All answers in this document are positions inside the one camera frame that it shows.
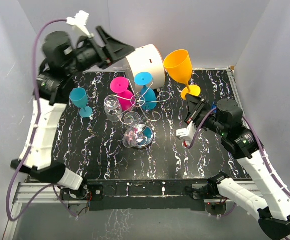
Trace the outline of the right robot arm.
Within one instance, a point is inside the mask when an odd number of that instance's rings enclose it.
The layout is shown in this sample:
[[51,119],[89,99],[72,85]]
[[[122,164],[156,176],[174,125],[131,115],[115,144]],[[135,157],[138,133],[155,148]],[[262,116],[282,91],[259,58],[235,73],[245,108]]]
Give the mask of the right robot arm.
[[233,99],[220,99],[211,106],[204,99],[187,94],[187,128],[178,138],[191,149],[201,129],[221,138],[221,144],[247,171],[261,196],[250,192],[224,172],[207,180],[204,187],[211,197],[225,197],[252,215],[262,231],[272,240],[290,236],[290,191],[269,160],[263,144],[243,110]]

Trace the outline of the yellow wine glass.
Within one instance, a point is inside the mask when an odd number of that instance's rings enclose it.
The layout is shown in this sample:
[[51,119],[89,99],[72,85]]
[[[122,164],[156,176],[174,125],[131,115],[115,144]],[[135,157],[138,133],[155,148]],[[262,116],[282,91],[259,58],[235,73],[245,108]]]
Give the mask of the yellow wine glass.
[[198,85],[190,85],[193,66],[189,52],[185,49],[178,49],[170,53],[163,61],[163,66],[169,76],[177,83],[183,84],[185,88],[181,91],[181,98],[186,100],[186,95],[198,97],[201,88]]

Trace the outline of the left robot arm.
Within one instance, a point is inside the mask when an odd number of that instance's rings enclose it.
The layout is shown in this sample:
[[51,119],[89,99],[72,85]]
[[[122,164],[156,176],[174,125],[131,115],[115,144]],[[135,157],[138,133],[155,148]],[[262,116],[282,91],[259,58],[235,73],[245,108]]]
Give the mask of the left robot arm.
[[41,183],[62,186],[76,199],[88,195],[87,180],[52,159],[55,136],[60,119],[76,87],[74,77],[91,67],[102,70],[135,51],[129,44],[110,36],[101,26],[96,28],[104,45],[93,37],[81,36],[73,47],[69,34],[55,31],[46,36],[42,51],[45,60],[35,75],[39,96],[33,99],[33,113],[25,147],[11,168]]

